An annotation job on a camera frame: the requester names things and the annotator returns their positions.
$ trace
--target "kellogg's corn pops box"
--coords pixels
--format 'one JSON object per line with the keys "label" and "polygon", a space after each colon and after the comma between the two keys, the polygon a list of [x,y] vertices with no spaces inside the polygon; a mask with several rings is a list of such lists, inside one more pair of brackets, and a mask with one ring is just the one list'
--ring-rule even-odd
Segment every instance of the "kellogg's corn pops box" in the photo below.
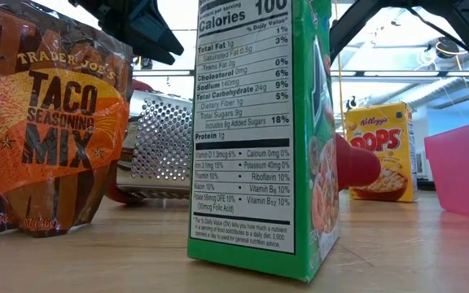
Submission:
{"label": "kellogg's corn pops box", "polygon": [[353,199],[412,202],[417,199],[412,110],[393,103],[349,111],[347,139],[354,147],[373,151],[381,162],[379,178],[368,186],[353,187]]}

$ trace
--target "fluorescent light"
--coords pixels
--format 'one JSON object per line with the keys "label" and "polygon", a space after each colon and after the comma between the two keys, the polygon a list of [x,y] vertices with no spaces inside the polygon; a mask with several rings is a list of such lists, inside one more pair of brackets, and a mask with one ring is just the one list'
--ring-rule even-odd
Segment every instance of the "fluorescent light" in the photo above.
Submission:
{"label": "fluorescent light", "polygon": [[174,77],[174,76],[189,76],[191,72],[189,70],[136,70],[134,71],[134,77]]}
{"label": "fluorescent light", "polygon": [[380,72],[365,72],[365,77],[435,77],[439,72],[431,71],[380,71]]}
{"label": "fluorescent light", "polygon": [[469,77],[469,71],[448,72],[449,77]]}
{"label": "fluorescent light", "polygon": [[[331,71],[331,76],[332,77],[338,77],[340,75],[339,71]],[[356,75],[356,72],[351,72],[351,71],[342,71],[341,76],[342,77],[353,77]]]}

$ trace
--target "red object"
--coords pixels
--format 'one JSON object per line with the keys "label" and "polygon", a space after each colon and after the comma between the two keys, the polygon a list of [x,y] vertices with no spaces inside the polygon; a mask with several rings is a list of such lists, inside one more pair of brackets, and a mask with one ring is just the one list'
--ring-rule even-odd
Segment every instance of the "red object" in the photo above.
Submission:
{"label": "red object", "polygon": [[137,80],[132,80],[131,81],[131,86],[133,86],[134,90],[143,90],[143,91],[150,91],[153,90],[152,87],[150,87],[148,84],[145,84],[141,81]]}
{"label": "red object", "polygon": [[367,186],[379,177],[381,163],[373,152],[350,146],[339,134],[335,136],[335,148],[340,190]]}
{"label": "red object", "polygon": [[469,216],[469,125],[424,139],[443,209]]}

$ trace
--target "taco seasoning mix bag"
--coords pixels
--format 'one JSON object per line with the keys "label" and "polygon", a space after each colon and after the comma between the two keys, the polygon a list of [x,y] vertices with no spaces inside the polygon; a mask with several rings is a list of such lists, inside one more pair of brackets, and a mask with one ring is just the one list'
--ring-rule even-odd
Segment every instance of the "taco seasoning mix bag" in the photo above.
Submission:
{"label": "taco seasoning mix bag", "polygon": [[0,232],[92,220],[125,136],[132,57],[95,28],[0,0]]}

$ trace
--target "cereal box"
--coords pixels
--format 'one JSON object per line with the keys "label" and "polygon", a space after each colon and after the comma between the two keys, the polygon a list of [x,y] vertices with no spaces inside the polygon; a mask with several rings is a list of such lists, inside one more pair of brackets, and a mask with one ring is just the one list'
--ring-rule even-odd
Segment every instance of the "cereal box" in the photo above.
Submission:
{"label": "cereal box", "polygon": [[373,151],[381,162],[379,178],[353,187],[353,199],[412,202],[417,199],[412,110],[406,103],[359,108],[346,114],[351,145]]}
{"label": "cereal box", "polygon": [[303,281],[340,235],[329,0],[199,1],[187,254]]}

